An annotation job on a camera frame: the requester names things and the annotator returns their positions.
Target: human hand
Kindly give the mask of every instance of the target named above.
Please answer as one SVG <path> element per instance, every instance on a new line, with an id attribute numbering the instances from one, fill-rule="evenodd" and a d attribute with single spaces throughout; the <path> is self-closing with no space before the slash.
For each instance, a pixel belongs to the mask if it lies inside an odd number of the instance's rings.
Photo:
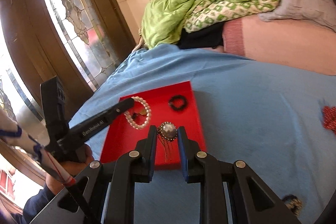
<path id="1" fill-rule="evenodd" d="M 72 176 L 78 175 L 85 167 L 87 167 L 92 161 L 94 161 L 94 158 L 92 157 L 92 150 L 91 148 L 85 144 L 85 154 L 86 154 L 86 161 L 85 163 L 77 163 L 73 161 L 65 161 L 62 162 L 61 165 L 63 168 Z M 45 182 L 50 189 L 50 191 L 57 195 L 64 186 L 57 180 L 55 180 L 51 175 L 47 174 Z"/>

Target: blue bedsheet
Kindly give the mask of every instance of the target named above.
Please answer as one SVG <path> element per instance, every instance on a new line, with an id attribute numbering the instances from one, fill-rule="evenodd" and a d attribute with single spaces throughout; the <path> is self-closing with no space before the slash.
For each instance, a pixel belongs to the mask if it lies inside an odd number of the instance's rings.
<path id="1" fill-rule="evenodd" d="M 336 136 L 321 125 L 321 108 L 336 105 L 334 76 L 163 44 L 132 53 L 70 124 L 121 96 L 187 80 L 208 152 L 246 161 L 280 198 L 298 196 L 300 221 L 313 223 L 336 188 Z M 88 142 L 96 159 L 106 132 Z M 134 222 L 196 224 L 199 194 L 199 185 L 186 184 L 180 170 L 156 171 L 150 184 L 136 185 Z"/>

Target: black cloth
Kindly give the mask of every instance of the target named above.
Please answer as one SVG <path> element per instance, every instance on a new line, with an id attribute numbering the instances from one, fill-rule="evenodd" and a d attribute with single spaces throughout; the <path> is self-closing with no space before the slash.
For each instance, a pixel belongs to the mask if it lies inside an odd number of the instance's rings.
<path id="1" fill-rule="evenodd" d="M 223 25 L 224 22 L 217 22 L 209 27 L 192 33 L 187 33 L 183 28 L 177 46 L 181 50 L 205 47 L 216 48 L 217 46 L 223 46 Z"/>
<path id="2" fill-rule="evenodd" d="M 12 216 L 18 224 L 28 224 L 54 197 L 55 195 L 49 190 L 47 185 L 45 185 L 36 196 L 28 199 L 22 215 L 13 214 Z"/>

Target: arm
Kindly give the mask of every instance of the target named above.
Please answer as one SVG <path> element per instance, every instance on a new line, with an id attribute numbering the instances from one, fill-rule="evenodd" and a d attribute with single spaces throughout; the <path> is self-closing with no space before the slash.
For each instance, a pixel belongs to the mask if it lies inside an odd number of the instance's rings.
<path id="1" fill-rule="evenodd" d="M 77 175 L 86 166 L 88 166 L 92 161 L 92 151 L 88 145 L 85 147 L 86 161 L 85 163 L 76 163 L 71 161 L 66 161 L 61 165 L 67 170 L 71 175 Z M 55 180 L 53 177 L 47 174 L 46 185 L 36 196 L 31 197 L 26 202 L 23 209 L 23 214 L 13 215 L 14 219 L 18 224 L 29 224 L 35 216 L 38 215 L 40 211 L 64 188 L 64 186 Z"/>

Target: black hair tie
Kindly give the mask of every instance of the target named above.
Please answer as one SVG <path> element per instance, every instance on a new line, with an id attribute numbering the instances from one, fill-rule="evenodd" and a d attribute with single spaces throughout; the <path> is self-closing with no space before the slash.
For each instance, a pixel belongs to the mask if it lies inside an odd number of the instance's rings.
<path id="1" fill-rule="evenodd" d="M 177 107 L 177 106 L 174 105 L 174 102 L 176 100 L 179 100 L 179 99 L 183 101 L 183 104 L 181 106 Z M 171 97 L 169 102 L 168 102 L 168 105 L 175 111 L 181 111 L 181 110 L 185 109 L 187 104 L 188 104 L 187 99 L 183 95 L 175 95 L 175 96 Z"/>

